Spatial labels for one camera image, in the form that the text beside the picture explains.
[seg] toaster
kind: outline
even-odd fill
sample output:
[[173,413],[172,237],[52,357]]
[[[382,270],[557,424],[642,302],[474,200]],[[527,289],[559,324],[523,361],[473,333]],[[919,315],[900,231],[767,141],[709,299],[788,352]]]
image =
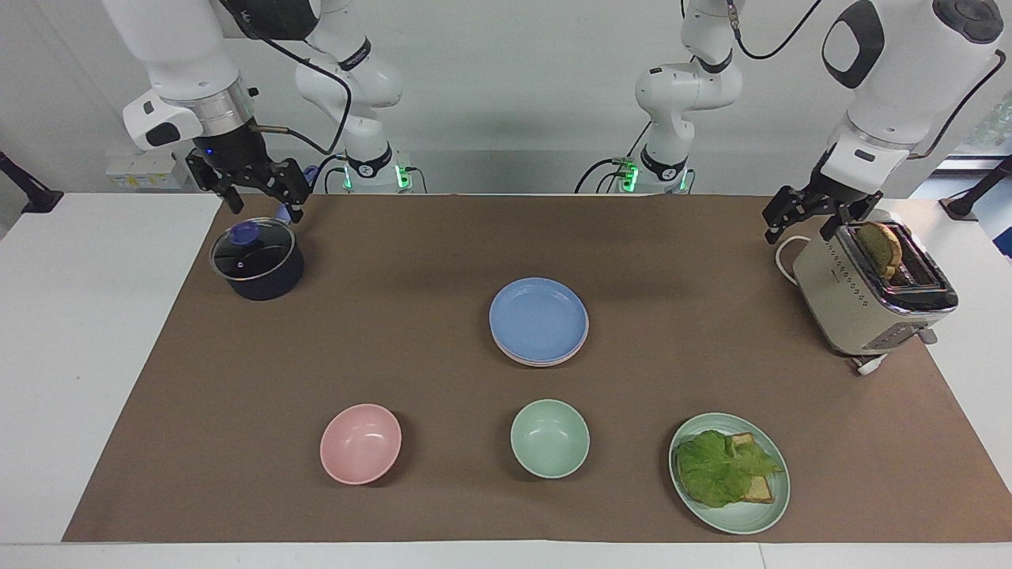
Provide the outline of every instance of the toaster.
[[860,224],[814,239],[794,260],[794,277],[833,348],[845,355],[889,353],[914,336],[934,343],[930,328],[955,310],[945,274],[902,223],[883,222],[900,240],[903,262],[889,280],[855,237]]

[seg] black stand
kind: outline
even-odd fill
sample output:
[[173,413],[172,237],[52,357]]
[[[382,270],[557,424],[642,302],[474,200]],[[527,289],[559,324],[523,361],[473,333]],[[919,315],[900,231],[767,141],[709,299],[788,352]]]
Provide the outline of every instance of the black stand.
[[942,209],[948,214],[949,218],[960,221],[960,222],[976,222],[978,221],[977,216],[974,215],[974,204],[977,200],[984,197],[984,194],[991,190],[992,187],[998,184],[998,182],[1005,179],[1006,176],[1012,174],[1012,155],[1002,160],[1002,163],[995,167],[994,170],[984,176],[977,185],[971,188],[965,195],[958,199],[939,199],[938,202],[942,205]]
[[28,205],[22,210],[22,214],[49,214],[57,202],[63,197],[62,191],[50,189],[34,176],[25,172],[20,166],[14,164],[7,158],[7,155],[0,152],[0,171],[7,174],[18,187],[28,196]]

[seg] blue plate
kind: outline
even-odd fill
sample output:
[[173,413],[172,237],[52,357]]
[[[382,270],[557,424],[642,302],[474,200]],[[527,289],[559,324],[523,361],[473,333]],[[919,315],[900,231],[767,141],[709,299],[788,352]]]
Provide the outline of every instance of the blue plate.
[[543,364],[578,350],[589,321],[576,293],[561,282],[535,276],[510,282],[496,295],[489,325],[507,355]]

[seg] bread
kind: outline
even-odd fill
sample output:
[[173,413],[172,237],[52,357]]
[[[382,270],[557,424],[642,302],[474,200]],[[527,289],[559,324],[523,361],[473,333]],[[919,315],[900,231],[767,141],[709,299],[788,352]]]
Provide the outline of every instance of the bread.
[[[738,434],[731,435],[731,443],[735,446],[740,446],[747,442],[755,442],[755,436],[751,432],[740,432]],[[762,476],[753,476],[752,485],[749,487],[748,492],[742,497],[744,502],[752,502],[754,504],[771,504],[773,503],[773,492],[769,489],[769,483],[766,482],[766,478]]]
[[903,246],[896,234],[882,224],[865,223],[855,235],[878,275],[886,280],[893,278],[903,263]]

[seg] green bowl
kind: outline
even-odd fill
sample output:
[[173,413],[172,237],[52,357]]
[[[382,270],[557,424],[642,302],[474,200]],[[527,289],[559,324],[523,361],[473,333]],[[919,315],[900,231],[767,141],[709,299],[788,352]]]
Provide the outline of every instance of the green bowl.
[[577,471],[590,452],[590,429],[579,411],[555,399],[528,404],[509,433],[513,456],[527,472],[563,478]]
[[[773,492],[772,504],[738,502],[721,508],[711,508],[689,497],[678,476],[675,450],[683,441],[693,438],[705,430],[715,430],[724,434],[748,431],[755,436],[756,444],[783,469],[783,472],[771,474],[766,478],[769,482],[769,489]],[[678,491],[678,495],[681,496],[682,501],[692,513],[709,525],[728,534],[748,536],[770,529],[783,516],[783,512],[787,509],[787,502],[790,501],[790,476],[787,474],[787,464],[783,462],[780,450],[776,448],[776,444],[773,444],[773,440],[765,432],[759,430],[759,427],[741,417],[727,413],[697,415],[678,427],[671,440],[671,448],[668,450],[668,467],[671,472],[671,481],[675,484],[675,490]]]

